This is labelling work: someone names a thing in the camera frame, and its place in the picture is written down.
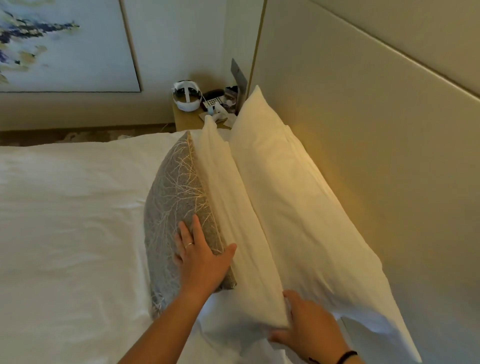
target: painting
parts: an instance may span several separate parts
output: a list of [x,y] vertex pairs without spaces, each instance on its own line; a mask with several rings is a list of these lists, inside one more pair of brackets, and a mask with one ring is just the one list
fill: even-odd
[[139,92],[119,0],[0,0],[0,92]]

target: vr headset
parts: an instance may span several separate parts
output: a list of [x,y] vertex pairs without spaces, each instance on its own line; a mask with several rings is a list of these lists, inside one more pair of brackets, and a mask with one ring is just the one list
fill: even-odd
[[[185,97],[186,102],[180,101],[181,97]],[[173,84],[173,101],[177,107],[186,112],[195,111],[200,107],[202,102],[202,92],[198,85],[190,80],[183,80]]]

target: pillow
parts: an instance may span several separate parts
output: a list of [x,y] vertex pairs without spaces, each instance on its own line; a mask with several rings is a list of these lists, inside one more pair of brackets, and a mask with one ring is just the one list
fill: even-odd
[[207,117],[195,146],[225,242],[238,245],[232,263],[237,286],[213,294],[199,320],[206,334],[252,342],[265,336],[263,329],[288,327],[280,276],[228,143],[212,118]]
[[[160,165],[145,202],[145,248],[156,313],[165,309],[180,289],[180,273],[172,260],[176,252],[174,237],[179,222],[183,220],[190,226],[194,214],[198,215],[208,246],[215,254],[221,254],[225,242],[201,181],[192,137],[186,132]],[[234,286],[229,269],[219,289]]]
[[230,148],[284,288],[389,335],[420,361],[379,258],[259,87],[233,125]]

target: nightstand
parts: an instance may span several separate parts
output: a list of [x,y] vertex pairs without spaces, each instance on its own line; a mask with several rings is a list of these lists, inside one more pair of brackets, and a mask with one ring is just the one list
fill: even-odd
[[[201,107],[192,112],[184,112],[181,111],[172,101],[172,108],[177,132],[183,132],[184,130],[191,129],[202,129],[204,127],[204,122],[199,116],[202,112],[204,112]],[[229,127],[223,125],[223,122],[219,122],[216,127],[220,129],[230,129]]]

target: headboard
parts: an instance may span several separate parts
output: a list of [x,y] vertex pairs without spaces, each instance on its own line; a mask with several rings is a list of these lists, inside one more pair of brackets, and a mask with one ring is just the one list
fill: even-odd
[[[424,362],[478,362],[479,99],[308,0],[268,0],[252,85],[382,260]],[[369,364],[410,363],[346,326]]]

